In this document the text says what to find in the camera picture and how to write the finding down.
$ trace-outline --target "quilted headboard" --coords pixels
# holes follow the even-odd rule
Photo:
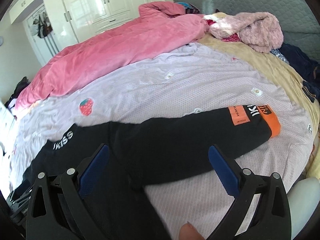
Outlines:
[[[275,15],[284,33],[284,42],[298,46],[320,62],[320,26],[304,0],[174,0],[188,2],[203,14],[216,9],[230,15],[266,11]]]

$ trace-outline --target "pink fluffy blanket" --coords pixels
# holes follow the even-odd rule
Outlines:
[[[269,53],[272,49],[279,49],[283,43],[279,21],[268,12],[228,15],[212,24],[210,32],[220,40],[238,33],[242,42],[257,52]]]
[[[117,68],[196,41],[209,29],[200,16],[185,14],[184,7],[173,2],[143,4],[139,13],[131,22],[58,53],[20,93],[15,109],[73,93]]]

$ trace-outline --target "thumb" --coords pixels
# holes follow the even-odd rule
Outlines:
[[[179,232],[179,240],[204,240],[197,229],[189,222],[184,224]]]

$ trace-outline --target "metal screw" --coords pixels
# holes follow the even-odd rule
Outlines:
[[[273,174],[273,177],[274,177],[275,179],[279,179],[279,178],[280,178],[280,175],[279,175],[279,173],[276,173],[276,172],[275,172],[275,173]]]
[[[70,168],[69,170],[67,170],[67,174],[68,175],[72,175],[76,172],[76,170],[74,168]]]
[[[40,173],[38,174],[38,178],[39,178],[39,179],[42,179],[42,178],[44,177],[44,175],[45,175],[44,172],[40,172]]]
[[[251,171],[249,169],[243,169],[243,174],[244,175],[250,175],[251,174]]]

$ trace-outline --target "yellow blanket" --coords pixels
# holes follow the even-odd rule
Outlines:
[[[309,113],[314,131],[313,135],[316,136],[320,118],[319,103],[317,100],[311,103],[301,89],[302,77],[291,66],[271,53],[256,52],[242,42],[223,42],[215,39],[209,33],[198,42],[248,62],[273,84],[281,86],[291,101],[296,102]],[[307,176],[314,176],[320,179],[320,153],[316,155]]]

